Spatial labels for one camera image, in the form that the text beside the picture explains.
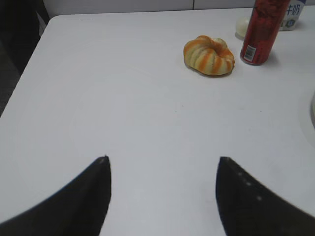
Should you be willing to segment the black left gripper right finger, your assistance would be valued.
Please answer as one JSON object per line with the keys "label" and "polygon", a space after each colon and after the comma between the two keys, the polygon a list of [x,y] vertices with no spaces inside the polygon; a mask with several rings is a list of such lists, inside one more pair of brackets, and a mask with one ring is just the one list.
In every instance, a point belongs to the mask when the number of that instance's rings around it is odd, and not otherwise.
{"label": "black left gripper right finger", "polygon": [[315,218],[287,202],[222,156],[216,175],[216,200],[228,236],[313,236]]}

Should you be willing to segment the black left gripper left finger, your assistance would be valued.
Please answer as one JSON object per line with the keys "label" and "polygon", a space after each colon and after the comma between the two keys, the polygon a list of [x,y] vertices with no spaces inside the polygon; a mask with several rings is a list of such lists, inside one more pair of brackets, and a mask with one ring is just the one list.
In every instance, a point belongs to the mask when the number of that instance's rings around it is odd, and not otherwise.
{"label": "black left gripper left finger", "polygon": [[111,200],[108,156],[48,199],[1,223],[2,236],[98,236]]}

